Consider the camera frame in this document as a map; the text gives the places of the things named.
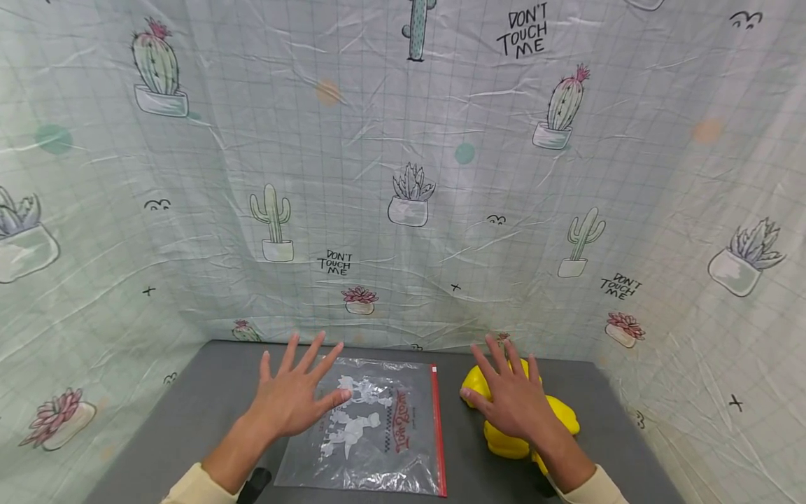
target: right hand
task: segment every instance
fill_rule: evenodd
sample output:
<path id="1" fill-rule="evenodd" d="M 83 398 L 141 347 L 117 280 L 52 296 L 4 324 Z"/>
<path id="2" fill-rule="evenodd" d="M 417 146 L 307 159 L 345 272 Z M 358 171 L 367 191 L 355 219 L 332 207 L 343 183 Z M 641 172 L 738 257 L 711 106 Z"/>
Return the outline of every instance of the right hand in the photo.
<path id="1" fill-rule="evenodd" d="M 529 355 L 529 377 L 527 377 L 521 367 L 517 349 L 510 340 L 507 339 L 504 346 L 509 362 L 512 363 L 511 368 L 507 365 L 507 358 L 498 347 L 497 341 L 491 335 L 487 335 L 486 341 L 497 372 L 478 346 L 473 344 L 470 349 L 487 380 L 492 401 L 467 388 L 461 389 L 461 396 L 472 403 L 505 435 L 539 445 L 543 439 L 550 438 L 558 424 L 560 427 L 562 424 L 551 410 L 543 392 L 537 360 L 534 355 Z"/>

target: green dot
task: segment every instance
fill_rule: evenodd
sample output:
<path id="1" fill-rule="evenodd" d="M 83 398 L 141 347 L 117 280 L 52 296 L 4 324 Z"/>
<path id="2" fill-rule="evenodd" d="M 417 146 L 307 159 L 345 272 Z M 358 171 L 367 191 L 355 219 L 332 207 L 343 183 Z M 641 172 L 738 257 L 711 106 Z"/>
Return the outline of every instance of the green dot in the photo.
<path id="1" fill-rule="evenodd" d="M 456 154 L 454 154 L 456 158 L 456 162 L 460 165 L 466 165 L 467 163 L 471 162 L 474 157 L 476 157 L 476 148 L 473 147 L 472 144 L 461 144 L 456 148 Z"/>
<path id="2" fill-rule="evenodd" d="M 64 154 L 73 148 L 73 135 L 58 124 L 45 124 L 34 133 L 34 141 L 43 151 L 53 155 Z"/>

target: shower curtain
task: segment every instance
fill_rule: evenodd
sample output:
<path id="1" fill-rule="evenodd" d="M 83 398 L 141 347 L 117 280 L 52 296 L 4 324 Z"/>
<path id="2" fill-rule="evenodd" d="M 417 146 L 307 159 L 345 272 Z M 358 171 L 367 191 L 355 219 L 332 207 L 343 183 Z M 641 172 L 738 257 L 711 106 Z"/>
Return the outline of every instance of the shower curtain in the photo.
<path id="1" fill-rule="evenodd" d="M 80 502 L 206 341 L 325 329 L 592 361 L 688 502 L 806 502 L 804 23 L 6 0 L 0 494 Z"/>

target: flower pot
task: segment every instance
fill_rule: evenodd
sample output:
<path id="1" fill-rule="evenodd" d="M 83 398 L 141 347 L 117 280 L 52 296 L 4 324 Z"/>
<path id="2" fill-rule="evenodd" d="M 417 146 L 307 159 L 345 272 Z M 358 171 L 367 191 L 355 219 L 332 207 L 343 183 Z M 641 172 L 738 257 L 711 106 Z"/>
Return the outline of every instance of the flower pot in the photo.
<path id="1" fill-rule="evenodd" d="M 387 214 L 395 224 L 423 227 L 428 222 L 428 202 L 411 202 L 392 196 Z"/>
<path id="2" fill-rule="evenodd" d="M 0 284 L 11 283 L 51 264 L 59 244 L 42 224 L 0 240 Z"/>
<path id="3" fill-rule="evenodd" d="M 585 270 L 585 265 L 588 263 L 587 259 L 571 260 L 563 259 L 559 264 L 559 271 L 557 276 L 560 278 L 578 277 Z"/>
<path id="4" fill-rule="evenodd" d="M 625 0 L 627 5 L 633 6 L 636 9 L 653 11 L 663 5 L 663 0 Z"/>
<path id="5" fill-rule="evenodd" d="M 573 128 L 570 126 L 564 130 L 557 131 L 550 129 L 548 123 L 538 123 L 538 127 L 534 130 L 532 144 L 558 151 L 568 144 L 572 131 Z"/>
<path id="6" fill-rule="evenodd" d="M 88 402 L 79 402 L 76 412 L 70 417 L 70 420 L 61 424 L 56 434 L 52 435 L 42 443 L 42 449 L 46 452 L 52 452 L 65 446 L 81 429 L 87 427 L 90 422 L 95 418 L 95 406 Z"/>
<path id="7" fill-rule="evenodd" d="M 263 257 L 272 263 L 287 263 L 294 260 L 294 242 L 286 240 L 276 244 L 271 240 L 263 240 Z"/>
<path id="8" fill-rule="evenodd" d="M 140 110 L 149 114 L 188 116 L 188 95 L 181 91 L 176 94 L 152 93 L 145 84 L 135 84 L 135 100 Z"/>
<path id="9" fill-rule="evenodd" d="M 375 305 L 370 302 L 350 301 L 344 303 L 344 307 L 347 308 L 347 311 L 356 315 L 369 315 L 375 311 Z"/>
<path id="10" fill-rule="evenodd" d="M 621 329 L 619 326 L 614 326 L 609 323 L 604 327 L 604 332 L 608 333 L 611 338 L 627 348 L 632 348 L 635 346 L 635 338 L 624 329 Z"/>
<path id="11" fill-rule="evenodd" d="M 761 277 L 760 270 L 741 257 L 735 256 L 727 248 L 716 254 L 708 263 L 708 274 L 716 283 L 739 298 L 750 294 Z"/>

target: black object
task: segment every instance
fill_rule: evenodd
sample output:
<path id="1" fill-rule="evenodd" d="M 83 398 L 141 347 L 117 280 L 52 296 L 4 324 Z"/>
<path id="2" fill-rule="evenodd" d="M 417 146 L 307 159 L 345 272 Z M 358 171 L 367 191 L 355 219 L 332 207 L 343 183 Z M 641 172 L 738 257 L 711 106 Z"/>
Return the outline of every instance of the black object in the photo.
<path id="1" fill-rule="evenodd" d="M 243 486 L 241 494 L 238 496 L 237 504 L 255 504 L 255 501 L 272 480 L 272 472 L 259 467 L 252 472 L 251 478 Z"/>

